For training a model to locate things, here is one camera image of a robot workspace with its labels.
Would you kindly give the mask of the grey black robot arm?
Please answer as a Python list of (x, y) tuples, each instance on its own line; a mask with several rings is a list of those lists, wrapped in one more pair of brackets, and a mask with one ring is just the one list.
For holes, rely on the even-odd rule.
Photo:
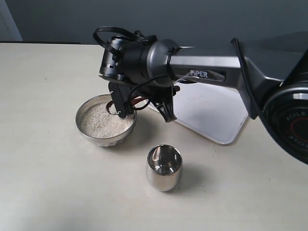
[(238, 90), (251, 119), (295, 159), (308, 161), (308, 34), (251, 42), (234, 38), (216, 49), (181, 48), (155, 36), (142, 42), (113, 37), (100, 75), (109, 81), (120, 117), (135, 96), (148, 99), (166, 122), (175, 120), (175, 83), (188, 80)]

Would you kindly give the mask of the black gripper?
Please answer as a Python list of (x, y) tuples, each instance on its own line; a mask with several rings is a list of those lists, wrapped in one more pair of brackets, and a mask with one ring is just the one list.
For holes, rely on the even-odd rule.
[[(126, 101), (130, 91), (137, 85), (150, 79), (147, 71), (147, 56), (154, 44), (154, 36), (146, 36), (141, 42), (122, 36), (112, 37), (109, 45), (119, 51), (116, 56), (106, 50), (99, 73), (109, 81), (108, 89), (112, 102), (122, 119), (128, 115)], [(173, 96), (174, 86), (159, 88), (151, 96), (151, 103), (165, 122), (175, 121)]]

